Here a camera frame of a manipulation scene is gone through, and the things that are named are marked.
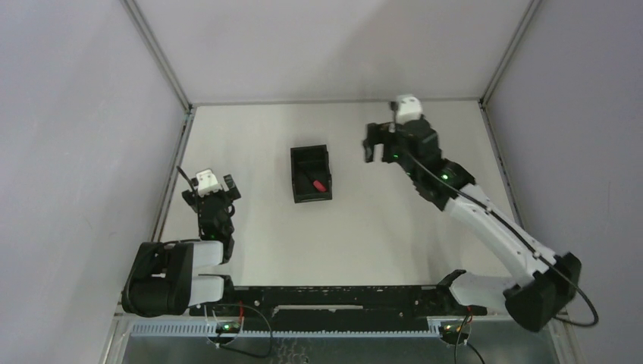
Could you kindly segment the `red handled screwdriver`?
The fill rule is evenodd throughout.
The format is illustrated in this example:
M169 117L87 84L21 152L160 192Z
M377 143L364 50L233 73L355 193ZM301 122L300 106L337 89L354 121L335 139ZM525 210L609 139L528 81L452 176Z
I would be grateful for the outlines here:
M328 191L326 174L321 170L298 168L296 171L298 193L325 193Z

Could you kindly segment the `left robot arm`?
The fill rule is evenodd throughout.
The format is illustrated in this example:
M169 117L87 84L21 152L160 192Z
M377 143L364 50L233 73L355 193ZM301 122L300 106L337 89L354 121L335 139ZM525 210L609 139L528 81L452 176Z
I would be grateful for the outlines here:
M223 265L234 251L232 218L240 191L231 175L219 180L212 170L198 172L182 197L196 213L198 238L141 243L121 293L125 312L143 318L183 315L190 307L208 304L219 316L237 306L224 275L199 273Z

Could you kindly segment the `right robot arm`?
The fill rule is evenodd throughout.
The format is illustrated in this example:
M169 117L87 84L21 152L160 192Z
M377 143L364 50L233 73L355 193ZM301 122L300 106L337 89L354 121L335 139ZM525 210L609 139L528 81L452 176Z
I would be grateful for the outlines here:
M532 332L551 320L582 328L598 324L598 311L579 286L580 260L555 253L505 216L462 165L443 157L438 133L424 117L367 124L362 145L365 162L373 162L375 147L382 146L381 160L398 164L423 199L464 224L510 274L452 272L441 282L447 288L438 294L442 312L459 315L467 306L485 307Z

